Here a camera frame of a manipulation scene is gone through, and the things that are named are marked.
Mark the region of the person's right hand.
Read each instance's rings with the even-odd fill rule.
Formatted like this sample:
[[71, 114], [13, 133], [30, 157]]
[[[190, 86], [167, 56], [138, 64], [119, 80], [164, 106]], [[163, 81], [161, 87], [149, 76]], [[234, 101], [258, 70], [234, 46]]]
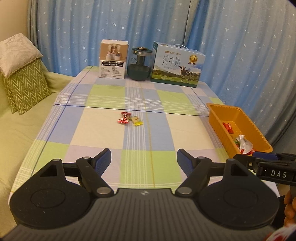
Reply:
[[296, 212], [296, 201], [295, 198], [292, 198], [291, 192], [288, 191], [284, 198], [285, 204], [285, 219], [284, 225], [295, 224], [295, 212]]

